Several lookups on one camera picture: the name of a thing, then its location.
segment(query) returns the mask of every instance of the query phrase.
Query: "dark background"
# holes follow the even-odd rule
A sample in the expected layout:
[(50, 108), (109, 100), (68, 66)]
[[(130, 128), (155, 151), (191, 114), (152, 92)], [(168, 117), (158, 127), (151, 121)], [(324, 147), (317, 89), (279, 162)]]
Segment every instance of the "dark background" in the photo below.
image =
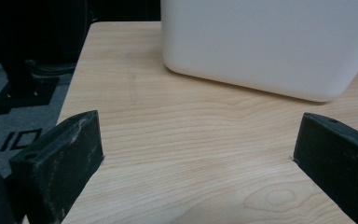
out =
[(26, 60), (75, 63), (96, 21), (159, 21), (159, 0), (0, 0), (7, 38)]

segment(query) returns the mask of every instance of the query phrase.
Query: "wooden table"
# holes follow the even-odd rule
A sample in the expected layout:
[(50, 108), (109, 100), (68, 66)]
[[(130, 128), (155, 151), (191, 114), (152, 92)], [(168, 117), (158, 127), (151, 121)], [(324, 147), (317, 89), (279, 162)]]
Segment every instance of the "wooden table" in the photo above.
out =
[(101, 22), (60, 120), (95, 109), (106, 157), (64, 223), (352, 223), (291, 157), (304, 112), (358, 130), (358, 76), (316, 104), (175, 74), (160, 22)]

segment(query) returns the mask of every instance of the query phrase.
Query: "carpeted floor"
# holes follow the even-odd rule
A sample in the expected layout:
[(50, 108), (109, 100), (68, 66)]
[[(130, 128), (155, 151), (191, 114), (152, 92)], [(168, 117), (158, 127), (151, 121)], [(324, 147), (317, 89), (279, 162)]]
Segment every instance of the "carpeted floor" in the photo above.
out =
[[(9, 175), (8, 159), (53, 128), (58, 120), (72, 74), (59, 76), (60, 81), (49, 105), (13, 108), (0, 115), (0, 174)], [(7, 84), (0, 66), (0, 90)]]

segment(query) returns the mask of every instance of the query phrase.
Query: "white container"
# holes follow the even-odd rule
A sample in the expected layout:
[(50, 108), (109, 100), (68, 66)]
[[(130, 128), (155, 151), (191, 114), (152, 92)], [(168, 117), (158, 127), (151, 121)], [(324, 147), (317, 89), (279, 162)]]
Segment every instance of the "white container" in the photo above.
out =
[(161, 0), (177, 73), (325, 102), (358, 73), (358, 0)]

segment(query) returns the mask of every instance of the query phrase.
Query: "wood grain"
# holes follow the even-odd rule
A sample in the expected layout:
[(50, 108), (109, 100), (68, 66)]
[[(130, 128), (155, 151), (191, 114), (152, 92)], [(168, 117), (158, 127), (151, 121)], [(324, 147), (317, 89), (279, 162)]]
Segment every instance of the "wood grain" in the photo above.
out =
[(92, 25), (60, 120), (105, 160), (64, 223), (352, 223), (291, 160), (304, 112), (358, 130), (358, 76), (316, 104), (169, 71), (159, 22)]

